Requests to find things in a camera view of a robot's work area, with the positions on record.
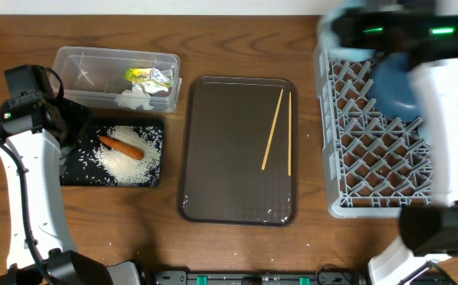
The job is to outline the green and silver wrapper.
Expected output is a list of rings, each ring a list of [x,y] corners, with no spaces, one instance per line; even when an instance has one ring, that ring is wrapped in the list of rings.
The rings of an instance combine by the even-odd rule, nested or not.
[[[171,87],[174,79],[172,70],[159,70],[151,68],[129,68],[125,71],[124,78],[129,82],[153,82],[159,86]]]

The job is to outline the orange carrot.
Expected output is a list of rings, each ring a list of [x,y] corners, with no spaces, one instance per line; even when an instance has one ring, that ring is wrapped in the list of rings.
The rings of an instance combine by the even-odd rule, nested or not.
[[[113,139],[107,136],[100,136],[99,140],[106,146],[125,154],[129,158],[134,160],[142,160],[145,157],[145,152],[135,146],[132,146],[126,142],[122,142],[117,139]]]

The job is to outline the white paper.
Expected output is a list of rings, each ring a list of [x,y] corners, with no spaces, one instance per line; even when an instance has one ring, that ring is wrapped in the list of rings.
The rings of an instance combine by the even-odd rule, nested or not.
[[[149,111],[153,109],[150,105],[151,96],[140,89],[125,90],[115,98],[115,103],[121,108],[129,108],[131,110]]]
[[[133,90],[147,97],[167,97],[169,88],[152,82],[134,82]]]

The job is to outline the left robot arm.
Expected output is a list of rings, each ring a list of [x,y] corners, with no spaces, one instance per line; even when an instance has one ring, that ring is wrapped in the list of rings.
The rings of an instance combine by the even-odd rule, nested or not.
[[[0,158],[11,218],[0,284],[139,284],[132,261],[105,266],[80,254],[66,222],[62,148],[83,135],[91,112],[67,99],[11,98],[0,107]]]

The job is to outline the small light blue bowl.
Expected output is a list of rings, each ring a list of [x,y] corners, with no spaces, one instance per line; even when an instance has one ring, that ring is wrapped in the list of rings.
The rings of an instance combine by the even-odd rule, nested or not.
[[[362,8],[365,6],[363,0],[346,0],[331,12],[323,15],[317,24],[317,37],[320,45],[336,59],[350,62],[370,60],[375,52],[374,49],[342,47],[340,37],[333,31],[334,20],[340,18],[350,8]]]

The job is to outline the wooden chopstick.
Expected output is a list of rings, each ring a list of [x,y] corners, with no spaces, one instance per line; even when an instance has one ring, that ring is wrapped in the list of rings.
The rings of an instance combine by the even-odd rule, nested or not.
[[[275,111],[274,111],[273,120],[272,120],[272,123],[271,123],[271,129],[270,129],[270,132],[269,132],[269,135],[268,135],[267,145],[266,145],[265,153],[264,153],[264,156],[263,156],[263,162],[262,162],[262,165],[261,165],[261,170],[262,171],[264,171],[266,166],[267,166],[267,160],[268,160],[268,157],[269,157],[269,153],[270,153],[270,150],[271,150],[271,144],[272,144],[272,140],[273,140],[273,137],[274,137],[274,130],[275,130],[275,126],[276,126],[276,123],[277,123],[277,120],[278,120],[279,110],[281,108],[282,97],[283,97],[283,89],[281,89],[281,91],[280,91],[280,94],[279,94],[279,97],[278,97],[278,102],[276,104],[276,108],[275,108]]]
[[[292,175],[292,93],[288,97],[288,156],[287,156],[287,173]]]

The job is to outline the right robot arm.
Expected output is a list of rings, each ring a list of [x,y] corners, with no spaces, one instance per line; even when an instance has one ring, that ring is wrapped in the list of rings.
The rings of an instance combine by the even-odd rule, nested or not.
[[[458,257],[458,15],[440,14],[432,5],[353,6],[329,13],[319,33],[345,60],[375,53],[409,57],[407,82],[432,140],[433,203],[401,210],[399,236],[361,277],[365,284],[409,284]]]

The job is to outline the large blue plate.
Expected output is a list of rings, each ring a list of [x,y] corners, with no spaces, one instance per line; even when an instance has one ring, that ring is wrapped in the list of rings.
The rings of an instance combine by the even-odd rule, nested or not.
[[[420,117],[418,102],[411,90],[407,74],[410,56],[407,53],[394,53],[379,62],[371,74],[373,80],[369,88],[369,99],[375,99],[374,107],[384,116],[404,123]]]

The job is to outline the pile of white rice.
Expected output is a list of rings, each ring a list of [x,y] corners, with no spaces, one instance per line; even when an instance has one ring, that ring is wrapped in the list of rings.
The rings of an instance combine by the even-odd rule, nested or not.
[[[140,149],[144,157],[131,158],[101,142],[102,137]],[[92,185],[153,187],[160,183],[163,142],[164,131],[156,126],[93,126],[75,161]]]

